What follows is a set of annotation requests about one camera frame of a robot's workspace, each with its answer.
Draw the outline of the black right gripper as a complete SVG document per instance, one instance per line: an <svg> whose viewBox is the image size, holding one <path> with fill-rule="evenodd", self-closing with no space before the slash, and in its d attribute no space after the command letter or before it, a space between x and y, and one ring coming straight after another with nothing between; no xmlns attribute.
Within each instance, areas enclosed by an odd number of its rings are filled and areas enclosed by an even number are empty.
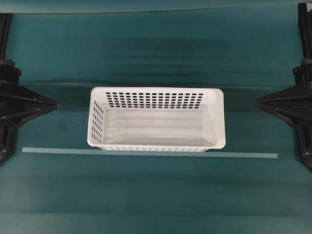
<svg viewBox="0 0 312 234"><path fill-rule="evenodd" d="M257 98L255 105L292 128L302 128L312 122L312 85L297 84L290 88Z"/></svg>

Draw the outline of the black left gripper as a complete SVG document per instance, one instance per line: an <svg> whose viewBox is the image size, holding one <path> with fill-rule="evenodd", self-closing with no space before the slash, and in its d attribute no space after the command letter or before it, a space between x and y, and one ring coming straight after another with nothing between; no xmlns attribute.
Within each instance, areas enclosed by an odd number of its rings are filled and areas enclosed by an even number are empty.
<svg viewBox="0 0 312 234"><path fill-rule="evenodd" d="M48 114L59 107L58 102L23 86L0 84L0 122L12 128Z"/></svg>

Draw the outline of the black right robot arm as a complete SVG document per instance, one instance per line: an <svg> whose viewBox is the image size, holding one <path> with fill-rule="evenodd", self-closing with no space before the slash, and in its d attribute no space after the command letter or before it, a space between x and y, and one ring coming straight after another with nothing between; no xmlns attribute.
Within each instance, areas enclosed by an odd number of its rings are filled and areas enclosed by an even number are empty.
<svg viewBox="0 0 312 234"><path fill-rule="evenodd" d="M312 60L304 59L292 71L295 85L257 98L255 105L293 128L312 123Z"/></svg>

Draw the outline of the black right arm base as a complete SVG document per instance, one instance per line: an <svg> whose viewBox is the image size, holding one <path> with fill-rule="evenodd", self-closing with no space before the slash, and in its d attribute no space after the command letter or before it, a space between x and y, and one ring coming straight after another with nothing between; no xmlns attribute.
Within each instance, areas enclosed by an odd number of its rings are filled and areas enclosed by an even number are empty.
<svg viewBox="0 0 312 234"><path fill-rule="evenodd" d="M297 129L300 141L300 159L306 167L312 169L312 124Z"/></svg>

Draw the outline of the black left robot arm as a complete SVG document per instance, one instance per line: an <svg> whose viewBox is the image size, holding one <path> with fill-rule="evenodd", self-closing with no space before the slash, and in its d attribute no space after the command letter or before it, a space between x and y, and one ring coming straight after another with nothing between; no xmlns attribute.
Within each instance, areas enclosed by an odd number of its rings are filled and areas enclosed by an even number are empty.
<svg viewBox="0 0 312 234"><path fill-rule="evenodd" d="M14 129L59 107L58 102L19 85L20 76L12 60L0 61L0 122Z"/></svg>

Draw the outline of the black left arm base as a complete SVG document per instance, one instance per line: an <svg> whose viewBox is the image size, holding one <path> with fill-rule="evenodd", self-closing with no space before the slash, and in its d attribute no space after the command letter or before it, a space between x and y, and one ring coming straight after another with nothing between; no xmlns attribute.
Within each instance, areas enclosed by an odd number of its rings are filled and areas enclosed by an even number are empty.
<svg viewBox="0 0 312 234"><path fill-rule="evenodd" d="M15 130L7 124L0 124L0 164L3 164L14 151Z"/></svg>

